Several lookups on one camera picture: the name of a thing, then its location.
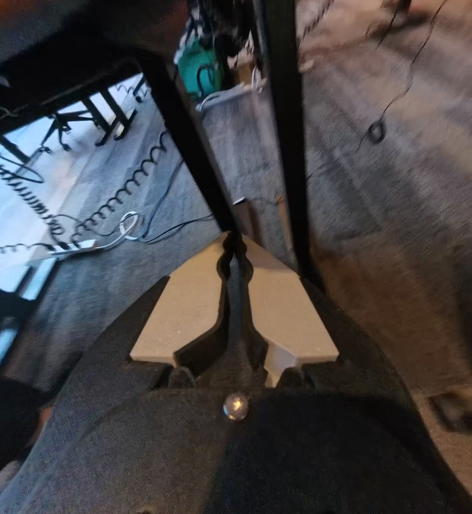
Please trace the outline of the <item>white power strip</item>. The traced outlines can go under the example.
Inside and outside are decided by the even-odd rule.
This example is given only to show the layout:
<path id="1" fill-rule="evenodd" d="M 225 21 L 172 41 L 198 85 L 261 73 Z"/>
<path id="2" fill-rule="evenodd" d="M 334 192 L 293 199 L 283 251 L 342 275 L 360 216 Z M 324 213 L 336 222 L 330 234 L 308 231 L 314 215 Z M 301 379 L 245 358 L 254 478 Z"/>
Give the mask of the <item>white power strip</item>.
<path id="1" fill-rule="evenodd" d="M 78 243 L 62 243 L 60 245 L 53 245 L 47 251 L 49 256 L 54 258 L 68 258 L 77 254 L 85 254 L 96 251 L 100 245 L 96 240 L 85 240 Z"/>

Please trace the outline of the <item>black desk leg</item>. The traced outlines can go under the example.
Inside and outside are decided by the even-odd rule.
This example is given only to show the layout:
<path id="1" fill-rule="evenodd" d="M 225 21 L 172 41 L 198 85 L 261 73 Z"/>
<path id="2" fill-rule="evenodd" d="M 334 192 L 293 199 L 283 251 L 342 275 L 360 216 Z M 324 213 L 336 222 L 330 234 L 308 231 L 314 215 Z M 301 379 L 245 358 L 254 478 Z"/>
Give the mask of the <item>black desk leg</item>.
<path id="1" fill-rule="evenodd" d="M 171 138 L 222 232 L 242 233 L 218 162 L 181 77 L 172 62 L 152 52 L 135 53 Z"/>
<path id="2" fill-rule="evenodd" d="M 302 76 L 298 70 L 295 2 L 258 3 L 292 249 L 300 275 L 324 292 L 323 278 L 311 254 L 303 90 Z"/>

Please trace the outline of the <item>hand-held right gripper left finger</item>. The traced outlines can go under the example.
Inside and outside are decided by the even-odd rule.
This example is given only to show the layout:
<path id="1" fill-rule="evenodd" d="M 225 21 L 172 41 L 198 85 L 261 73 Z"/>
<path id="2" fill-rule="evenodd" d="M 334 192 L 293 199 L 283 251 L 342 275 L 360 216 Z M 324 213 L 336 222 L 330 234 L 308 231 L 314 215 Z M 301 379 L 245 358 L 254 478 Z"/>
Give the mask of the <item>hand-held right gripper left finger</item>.
<path id="1" fill-rule="evenodd" d="M 227 283 L 233 233 L 223 232 L 166 277 L 166 285 L 131 349 L 135 362 L 164 363 L 204 374 L 225 353 Z"/>

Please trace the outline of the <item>teal plastic object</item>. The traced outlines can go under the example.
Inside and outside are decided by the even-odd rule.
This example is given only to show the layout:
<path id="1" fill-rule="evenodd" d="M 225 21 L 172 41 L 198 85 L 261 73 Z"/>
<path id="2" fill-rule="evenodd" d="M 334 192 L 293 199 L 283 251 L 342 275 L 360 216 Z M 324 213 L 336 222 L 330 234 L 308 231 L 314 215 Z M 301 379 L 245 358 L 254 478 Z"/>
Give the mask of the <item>teal plastic object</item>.
<path id="1" fill-rule="evenodd" d="M 218 93 L 224 84 L 224 68 L 213 46 L 205 46 L 193 36 L 182 48 L 176 66 L 188 95 L 203 100 Z"/>

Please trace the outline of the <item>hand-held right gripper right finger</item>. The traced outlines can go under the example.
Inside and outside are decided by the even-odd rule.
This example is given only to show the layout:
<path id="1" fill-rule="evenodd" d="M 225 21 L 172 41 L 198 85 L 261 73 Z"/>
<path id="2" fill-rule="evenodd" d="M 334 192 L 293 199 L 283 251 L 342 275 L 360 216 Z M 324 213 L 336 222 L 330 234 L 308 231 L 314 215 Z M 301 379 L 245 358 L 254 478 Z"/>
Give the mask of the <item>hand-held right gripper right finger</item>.
<path id="1" fill-rule="evenodd" d="M 242 241 L 252 325 L 267 343 L 267 386 L 275 387 L 286 369 L 335 362 L 340 352 L 297 273 L 247 236 Z"/>

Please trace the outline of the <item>person's leg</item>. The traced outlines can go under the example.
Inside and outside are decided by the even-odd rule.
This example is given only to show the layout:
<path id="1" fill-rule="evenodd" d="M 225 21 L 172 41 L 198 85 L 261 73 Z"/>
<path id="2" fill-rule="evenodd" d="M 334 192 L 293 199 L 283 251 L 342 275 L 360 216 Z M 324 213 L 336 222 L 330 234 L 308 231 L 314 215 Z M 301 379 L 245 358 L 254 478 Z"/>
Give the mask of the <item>person's leg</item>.
<path id="1" fill-rule="evenodd" d="M 42 391 L 0 376 L 0 470 L 22 451 L 38 426 L 41 409 L 59 390 Z"/>

